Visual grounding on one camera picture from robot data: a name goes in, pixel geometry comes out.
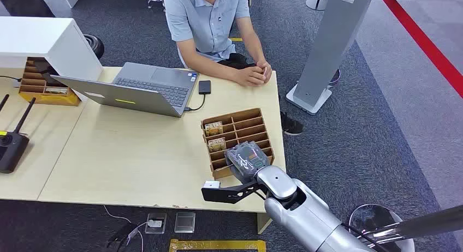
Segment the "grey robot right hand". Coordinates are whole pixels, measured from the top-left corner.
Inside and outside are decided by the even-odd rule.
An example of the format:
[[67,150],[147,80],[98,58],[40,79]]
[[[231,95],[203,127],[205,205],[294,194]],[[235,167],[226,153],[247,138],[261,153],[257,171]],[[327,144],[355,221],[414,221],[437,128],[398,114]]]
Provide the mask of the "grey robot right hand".
[[270,159],[254,141],[245,141],[224,151],[232,174],[242,183],[254,180],[257,172],[271,165]]

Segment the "person's left hand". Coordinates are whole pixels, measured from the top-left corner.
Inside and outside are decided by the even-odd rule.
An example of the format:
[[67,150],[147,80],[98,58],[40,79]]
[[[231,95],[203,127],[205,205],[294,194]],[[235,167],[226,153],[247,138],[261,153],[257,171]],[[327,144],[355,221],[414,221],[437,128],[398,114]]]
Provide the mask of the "person's left hand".
[[264,83],[268,83],[272,75],[271,65],[265,59],[260,59],[256,63],[256,66],[260,67],[263,70],[263,76],[265,78]]

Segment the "person's right hand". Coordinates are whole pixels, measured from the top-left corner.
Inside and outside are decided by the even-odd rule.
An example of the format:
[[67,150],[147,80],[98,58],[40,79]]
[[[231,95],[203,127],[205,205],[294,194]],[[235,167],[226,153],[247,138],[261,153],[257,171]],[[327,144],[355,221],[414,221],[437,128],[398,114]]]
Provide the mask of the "person's right hand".
[[266,83],[266,77],[262,68],[247,67],[236,71],[234,81],[242,86],[258,87]]

